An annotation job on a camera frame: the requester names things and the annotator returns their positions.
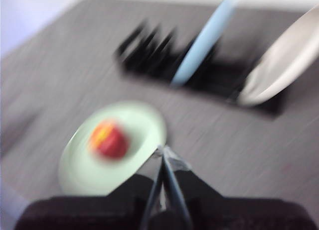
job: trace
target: tabletop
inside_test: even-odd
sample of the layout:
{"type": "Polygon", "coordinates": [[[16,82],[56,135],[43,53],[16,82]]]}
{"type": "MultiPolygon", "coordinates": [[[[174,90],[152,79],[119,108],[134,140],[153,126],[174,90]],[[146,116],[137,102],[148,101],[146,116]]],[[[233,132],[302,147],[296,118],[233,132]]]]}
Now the tabletop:
{"type": "MultiPolygon", "coordinates": [[[[34,201],[62,195],[61,153],[80,124],[121,100],[153,105],[168,144],[225,196],[281,198],[319,223],[317,59],[270,117],[146,79],[123,77],[114,51],[145,18],[162,36],[177,27],[177,47],[203,27],[214,6],[83,0],[1,60],[1,181],[34,201]]],[[[220,57],[252,59],[302,13],[239,8],[220,57]]]]}

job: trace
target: white plate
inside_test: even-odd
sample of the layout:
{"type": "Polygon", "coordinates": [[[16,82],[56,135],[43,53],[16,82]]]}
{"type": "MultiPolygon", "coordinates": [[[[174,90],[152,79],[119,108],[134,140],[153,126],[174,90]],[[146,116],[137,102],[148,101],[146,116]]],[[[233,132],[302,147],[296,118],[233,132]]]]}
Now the white plate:
{"type": "Polygon", "coordinates": [[[266,51],[248,75],[237,102],[254,106],[290,85],[319,53],[319,6],[293,23],[266,51]]]}

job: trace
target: red fruit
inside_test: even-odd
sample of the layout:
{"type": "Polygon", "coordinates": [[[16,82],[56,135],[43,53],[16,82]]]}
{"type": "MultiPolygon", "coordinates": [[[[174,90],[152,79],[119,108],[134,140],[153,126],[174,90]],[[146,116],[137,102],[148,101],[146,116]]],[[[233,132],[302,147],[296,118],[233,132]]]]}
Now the red fruit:
{"type": "Polygon", "coordinates": [[[90,138],[91,148],[102,156],[110,158],[123,157],[129,141],[113,122],[102,122],[93,131],[90,138]]]}

